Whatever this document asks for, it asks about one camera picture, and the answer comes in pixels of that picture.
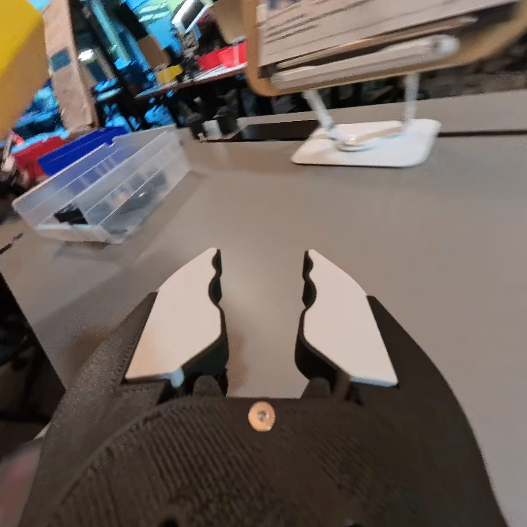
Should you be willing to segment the brown cardboard box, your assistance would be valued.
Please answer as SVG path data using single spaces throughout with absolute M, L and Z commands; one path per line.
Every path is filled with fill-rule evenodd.
M 78 58 L 69 1 L 50 1 L 42 15 L 51 85 L 62 124 L 72 134 L 96 129 L 99 120 Z

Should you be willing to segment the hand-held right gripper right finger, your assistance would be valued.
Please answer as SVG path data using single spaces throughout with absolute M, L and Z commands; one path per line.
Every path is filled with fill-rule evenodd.
M 306 379 L 343 374 L 353 383 L 392 388 L 399 383 L 368 295 L 349 274 L 314 249 L 305 251 L 304 289 L 295 365 Z

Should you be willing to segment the grey desk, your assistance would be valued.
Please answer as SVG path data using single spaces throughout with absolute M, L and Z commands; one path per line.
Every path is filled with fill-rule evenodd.
M 443 123 L 401 169 L 297 166 L 298 142 L 200 143 L 191 172 L 122 245 L 1 227 L 1 273 L 63 384 L 179 267 L 221 250 L 228 394 L 297 397 L 304 252 L 376 297 L 470 419 L 508 523 L 526 526 L 526 92 L 424 101 Z

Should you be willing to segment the wooden table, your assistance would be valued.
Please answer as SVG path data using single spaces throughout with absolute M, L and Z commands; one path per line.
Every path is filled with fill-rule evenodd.
M 176 93 L 177 91 L 182 91 L 184 89 L 193 88 L 195 86 L 213 83 L 224 79 L 229 79 L 238 75 L 242 75 L 246 73 L 246 68 L 247 62 L 241 63 L 231 68 L 219 66 L 215 69 L 211 69 L 209 71 L 198 74 L 193 80 L 187 80 L 183 82 L 178 82 L 174 80 L 168 83 L 163 83 L 156 88 L 146 89 L 135 95 L 134 101 L 139 104 L 139 102 L 150 102 L 151 100 L 155 100 L 158 104 L 167 108 L 169 114 L 172 117 L 172 120 L 174 121 L 174 124 L 178 128 L 180 128 L 180 114 L 179 111 L 175 109 L 173 103 L 169 99 L 170 93 Z

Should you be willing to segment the clear plastic storage box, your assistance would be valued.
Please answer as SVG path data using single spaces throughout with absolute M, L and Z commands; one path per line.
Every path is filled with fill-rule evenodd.
M 151 177 L 164 172 L 167 188 L 144 209 L 118 209 Z M 117 136 L 47 181 L 15 199 L 15 212 L 39 236 L 63 242 L 118 245 L 190 172 L 179 134 L 173 126 Z M 78 207 L 88 225 L 59 223 L 53 214 Z

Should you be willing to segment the blue plastic bin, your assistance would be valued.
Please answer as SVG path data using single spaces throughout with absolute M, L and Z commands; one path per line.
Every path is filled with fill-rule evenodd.
M 46 176 L 53 176 L 103 144 L 112 144 L 115 137 L 128 133 L 125 127 L 100 128 L 38 157 L 37 161 Z

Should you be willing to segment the yellow box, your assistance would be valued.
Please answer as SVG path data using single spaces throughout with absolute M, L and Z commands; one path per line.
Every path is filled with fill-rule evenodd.
M 1 1 L 1 140 L 48 77 L 41 12 L 29 1 Z

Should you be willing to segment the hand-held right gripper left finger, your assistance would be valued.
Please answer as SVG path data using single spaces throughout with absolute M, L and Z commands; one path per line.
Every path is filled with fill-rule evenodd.
M 221 251 L 209 248 L 160 286 L 124 374 L 127 383 L 167 380 L 174 389 L 193 389 L 208 375 L 228 389 L 221 274 Z

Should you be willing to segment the white folding stand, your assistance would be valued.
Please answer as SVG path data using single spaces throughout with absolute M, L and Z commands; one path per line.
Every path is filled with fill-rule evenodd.
M 420 65 L 448 58 L 459 48 L 457 37 L 426 36 L 387 46 L 379 51 L 321 65 L 306 65 L 271 76 L 279 89 L 291 89 L 310 81 L 341 80 L 346 76 L 380 73 L 385 66 L 413 67 L 404 76 L 404 113 L 401 119 L 335 124 L 316 89 L 302 92 L 318 120 L 302 146 L 292 155 L 298 165 L 408 168 L 423 163 L 438 136 L 441 123 L 417 119 L 416 105 Z

